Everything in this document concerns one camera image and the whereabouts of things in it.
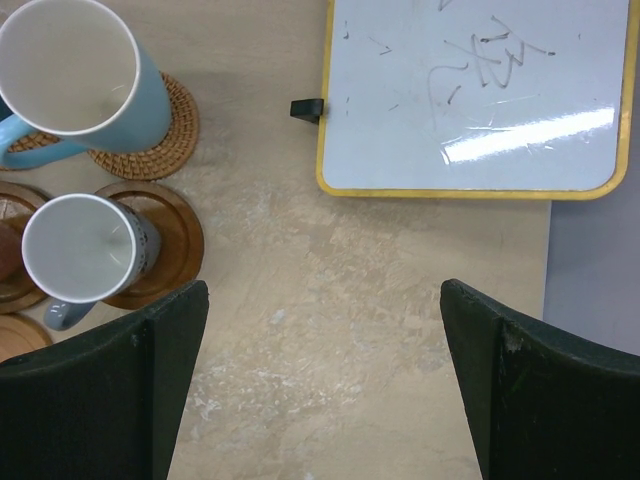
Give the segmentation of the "light blue mug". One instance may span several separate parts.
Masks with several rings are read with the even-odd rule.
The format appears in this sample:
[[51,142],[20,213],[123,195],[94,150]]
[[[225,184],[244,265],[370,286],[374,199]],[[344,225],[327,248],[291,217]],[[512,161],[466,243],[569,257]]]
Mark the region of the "light blue mug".
[[97,1],[30,1],[1,26],[1,165],[41,167],[87,150],[136,153],[171,124],[163,78]]

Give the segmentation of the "blue grey mug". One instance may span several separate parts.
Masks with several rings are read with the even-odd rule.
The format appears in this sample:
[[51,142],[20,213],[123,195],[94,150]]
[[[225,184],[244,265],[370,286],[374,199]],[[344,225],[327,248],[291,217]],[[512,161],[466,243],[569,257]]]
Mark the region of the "blue grey mug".
[[144,215],[94,194],[61,195],[40,207],[22,235],[27,273],[51,297],[45,325],[64,331],[149,271],[161,235]]

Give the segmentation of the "dark ringed wooden coaster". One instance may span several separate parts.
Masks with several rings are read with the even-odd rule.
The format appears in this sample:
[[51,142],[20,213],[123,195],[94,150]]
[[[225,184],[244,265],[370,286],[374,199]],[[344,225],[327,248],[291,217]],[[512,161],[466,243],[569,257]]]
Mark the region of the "dark ringed wooden coaster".
[[1,280],[1,313],[16,313],[36,306],[48,296],[28,275],[21,255],[21,240],[31,216],[50,197],[26,185],[1,182],[1,224],[9,227],[18,238],[18,268]]

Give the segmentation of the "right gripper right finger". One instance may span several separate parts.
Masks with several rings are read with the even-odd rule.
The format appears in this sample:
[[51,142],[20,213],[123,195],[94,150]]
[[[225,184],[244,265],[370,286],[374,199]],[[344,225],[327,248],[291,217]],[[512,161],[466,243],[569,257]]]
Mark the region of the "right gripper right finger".
[[457,279],[440,311],[483,478],[638,478],[637,356]]

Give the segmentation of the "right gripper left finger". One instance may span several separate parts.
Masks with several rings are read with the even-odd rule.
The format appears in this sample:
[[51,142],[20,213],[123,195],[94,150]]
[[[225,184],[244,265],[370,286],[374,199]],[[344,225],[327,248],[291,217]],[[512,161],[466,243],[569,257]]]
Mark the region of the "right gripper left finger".
[[2,478],[167,478],[208,310],[193,281],[2,362]]

